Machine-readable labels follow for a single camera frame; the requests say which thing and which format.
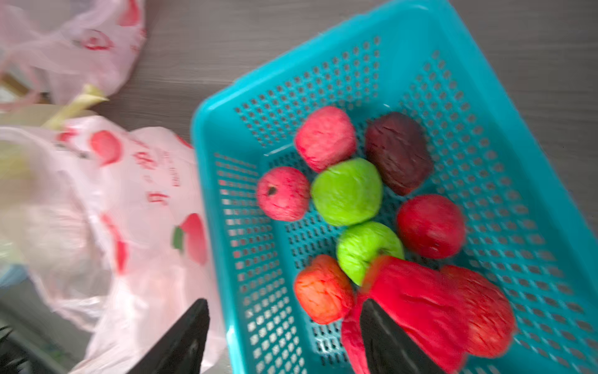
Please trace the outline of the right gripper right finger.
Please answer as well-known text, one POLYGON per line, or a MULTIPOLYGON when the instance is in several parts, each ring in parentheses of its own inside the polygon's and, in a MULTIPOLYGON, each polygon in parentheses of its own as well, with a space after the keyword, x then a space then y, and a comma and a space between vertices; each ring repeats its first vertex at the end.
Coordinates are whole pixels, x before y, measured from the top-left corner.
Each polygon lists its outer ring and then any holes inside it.
POLYGON ((445 373, 375 300, 364 302, 360 327, 370 373, 445 373))

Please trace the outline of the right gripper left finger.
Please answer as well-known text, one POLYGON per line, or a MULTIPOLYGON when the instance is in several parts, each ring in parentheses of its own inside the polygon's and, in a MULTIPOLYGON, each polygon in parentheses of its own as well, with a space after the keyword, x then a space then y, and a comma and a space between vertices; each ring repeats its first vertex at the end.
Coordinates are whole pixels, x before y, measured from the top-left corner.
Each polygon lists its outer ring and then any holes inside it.
POLYGON ((197 299, 129 374, 198 374, 210 327, 205 299, 197 299))

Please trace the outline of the red textured fruit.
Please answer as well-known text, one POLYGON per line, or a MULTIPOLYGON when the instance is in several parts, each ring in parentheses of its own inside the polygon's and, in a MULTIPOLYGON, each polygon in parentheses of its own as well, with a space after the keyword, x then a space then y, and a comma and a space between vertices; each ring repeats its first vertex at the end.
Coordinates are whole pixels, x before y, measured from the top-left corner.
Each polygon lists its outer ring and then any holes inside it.
POLYGON ((360 315, 372 299, 445 373, 467 361, 468 325, 456 286, 439 271, 391 256, 369 267, 354 307, 344 318, 341 342, 353 371, 369 373, 360 315))

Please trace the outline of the red cracked apple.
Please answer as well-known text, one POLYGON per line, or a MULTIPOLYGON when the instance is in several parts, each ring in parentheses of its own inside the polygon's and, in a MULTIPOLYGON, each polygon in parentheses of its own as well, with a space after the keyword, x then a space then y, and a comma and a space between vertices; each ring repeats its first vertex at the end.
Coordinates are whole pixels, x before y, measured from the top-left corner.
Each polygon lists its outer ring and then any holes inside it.
POLYGON ((317 256, 297 275, 294 293, 308 316, 321 325, 343 319, 354 307, 351 281, 328 255, 317 256))

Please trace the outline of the small red fruit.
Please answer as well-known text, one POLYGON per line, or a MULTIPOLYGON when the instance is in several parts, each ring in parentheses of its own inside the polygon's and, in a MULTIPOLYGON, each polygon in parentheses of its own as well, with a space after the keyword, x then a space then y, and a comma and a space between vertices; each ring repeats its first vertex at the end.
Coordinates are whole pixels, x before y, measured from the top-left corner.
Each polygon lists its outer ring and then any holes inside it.
POLYGON ((515 315, 502 290, 477 272, 444 266, 441 273, 456 285, 468 321, 467 352, 481 358, 502 357, 515 334, 515 315))

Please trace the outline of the small green fruit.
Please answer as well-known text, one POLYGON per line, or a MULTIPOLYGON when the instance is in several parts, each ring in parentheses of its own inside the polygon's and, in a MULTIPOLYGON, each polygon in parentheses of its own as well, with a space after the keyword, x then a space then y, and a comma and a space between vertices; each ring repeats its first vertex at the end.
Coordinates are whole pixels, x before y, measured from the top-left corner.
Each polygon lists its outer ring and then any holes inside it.
POLYGON ((375 221, 349 227, 336 246, 339 267, 357 286, 362 285, 373 261, 383 255, 405 259, 403 244, 396 233, 375 221))

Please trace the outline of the round red apple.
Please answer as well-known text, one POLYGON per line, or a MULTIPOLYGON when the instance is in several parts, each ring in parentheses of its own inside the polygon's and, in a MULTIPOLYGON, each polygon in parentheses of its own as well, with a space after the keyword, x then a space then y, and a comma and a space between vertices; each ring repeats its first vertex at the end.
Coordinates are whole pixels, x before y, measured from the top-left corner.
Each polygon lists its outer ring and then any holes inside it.
POLYGON ((396 226, 403 244, 428 259, 453 257, 466 241, 461 210, 450 199, 436 194, 406 201, 398 210, 396 226))

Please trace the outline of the small pink plastic bag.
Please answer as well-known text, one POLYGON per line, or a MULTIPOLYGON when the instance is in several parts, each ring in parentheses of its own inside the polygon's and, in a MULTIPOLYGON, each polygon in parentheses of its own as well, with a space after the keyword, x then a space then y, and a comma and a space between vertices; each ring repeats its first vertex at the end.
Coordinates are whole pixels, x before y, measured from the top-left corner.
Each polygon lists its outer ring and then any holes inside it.
POLYGON ((198 299, 201 369, 227 343, 193 148, 169 129, 101 116, 3 126, 1 230, 45 304, 91 338, 76 373, 125 373, 198 299))

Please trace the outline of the green apple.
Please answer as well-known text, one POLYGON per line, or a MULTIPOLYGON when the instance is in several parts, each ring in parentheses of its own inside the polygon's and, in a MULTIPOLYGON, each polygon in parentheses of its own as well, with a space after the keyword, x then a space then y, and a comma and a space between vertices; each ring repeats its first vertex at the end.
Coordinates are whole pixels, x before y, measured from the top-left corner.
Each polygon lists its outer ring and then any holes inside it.
POLYGON ((311 184, 311 197, 325 222, 352 226, 378 214, 383 183, 375 165, 355 158, 319 173, 311 184))

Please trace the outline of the small pink-red fruit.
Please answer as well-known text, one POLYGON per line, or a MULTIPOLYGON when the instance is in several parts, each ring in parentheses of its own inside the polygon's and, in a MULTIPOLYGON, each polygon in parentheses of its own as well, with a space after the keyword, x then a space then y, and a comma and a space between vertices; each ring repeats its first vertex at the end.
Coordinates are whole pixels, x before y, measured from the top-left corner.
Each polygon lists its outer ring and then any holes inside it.
POLYGON ((296 168, 274 168, 258 181, 256 198, 258 206, 269 218, 298 221, 309 208, 310 183, 296 168))

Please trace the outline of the dark maroon fruit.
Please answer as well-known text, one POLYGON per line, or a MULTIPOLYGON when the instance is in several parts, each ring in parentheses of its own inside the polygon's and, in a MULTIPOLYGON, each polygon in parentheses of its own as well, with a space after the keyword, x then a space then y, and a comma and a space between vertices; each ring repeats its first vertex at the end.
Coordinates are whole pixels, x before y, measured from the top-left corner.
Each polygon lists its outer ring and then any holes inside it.
POLYGON ((368 125, 365 155, 382 181, 400 196, 416 190, 434 169, 421 126, 399 112, 391 112, 368 125))

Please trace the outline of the large pink-red fruit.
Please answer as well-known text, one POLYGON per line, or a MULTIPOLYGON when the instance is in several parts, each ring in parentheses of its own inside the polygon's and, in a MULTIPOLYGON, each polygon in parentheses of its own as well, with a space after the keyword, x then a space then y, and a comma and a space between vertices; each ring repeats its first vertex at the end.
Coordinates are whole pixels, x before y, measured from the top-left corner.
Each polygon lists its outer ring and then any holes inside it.
POLYGON ((316 172, 348 160, 358 147, 350 117, 332 106, 311 113, 297 131, 294 144, 308 167, 316 172))

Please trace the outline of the yellow plastic bag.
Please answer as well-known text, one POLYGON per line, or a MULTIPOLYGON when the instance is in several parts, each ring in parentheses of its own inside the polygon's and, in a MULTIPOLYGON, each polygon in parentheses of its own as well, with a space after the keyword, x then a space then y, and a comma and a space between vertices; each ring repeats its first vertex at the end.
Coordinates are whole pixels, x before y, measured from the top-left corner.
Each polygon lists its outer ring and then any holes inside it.
MULTIPOLYGON (((90 109, 106 101, 108 98, 100 89, 87 84, 68 104, 28 104, 1 113, 1 127, 33 127, 58 132, 70 118, 96 115, 90 109)), ((1 138, 1 180, 23 178, 30 173, 29 161, 23 147, 13 140, 1 138)))

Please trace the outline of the large pink plastic bag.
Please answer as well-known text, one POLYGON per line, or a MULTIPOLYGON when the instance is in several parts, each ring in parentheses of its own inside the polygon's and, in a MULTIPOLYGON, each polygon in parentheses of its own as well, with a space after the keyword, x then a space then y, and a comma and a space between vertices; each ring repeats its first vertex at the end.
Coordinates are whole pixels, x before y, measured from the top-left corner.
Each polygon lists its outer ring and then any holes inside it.
POLYGON ((91 84, 104 95, 129 80, 147 39, 145 1, 3 1, 1 74, 56 104, 91 84))

